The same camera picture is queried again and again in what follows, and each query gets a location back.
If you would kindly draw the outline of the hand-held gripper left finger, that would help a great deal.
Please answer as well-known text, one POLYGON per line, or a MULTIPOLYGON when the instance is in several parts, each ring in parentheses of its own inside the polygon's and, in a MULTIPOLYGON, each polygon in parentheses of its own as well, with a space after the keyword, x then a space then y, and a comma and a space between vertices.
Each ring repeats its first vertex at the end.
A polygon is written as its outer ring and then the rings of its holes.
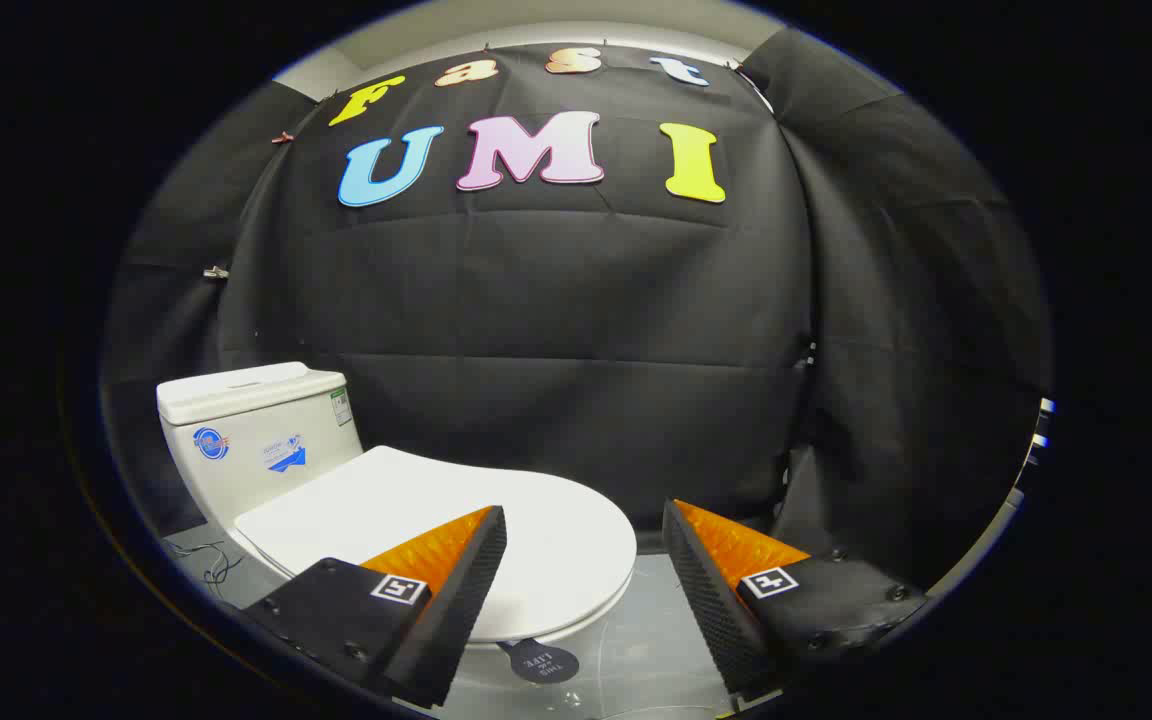
POLYGON ((444 705, 507 541, 503 507, 485 506, 361 564, 320 559, 242 614, 343 682, 444 705))

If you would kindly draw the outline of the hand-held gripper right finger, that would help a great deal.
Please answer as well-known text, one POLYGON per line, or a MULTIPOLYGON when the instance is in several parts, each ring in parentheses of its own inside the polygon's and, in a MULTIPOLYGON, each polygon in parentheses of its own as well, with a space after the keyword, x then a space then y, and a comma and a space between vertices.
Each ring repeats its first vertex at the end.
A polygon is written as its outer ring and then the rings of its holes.
POLYGON ((664 547, 728 694, 791 691, 874 655, 929 602, 874 564, 814 556, 672 498, 664 547))

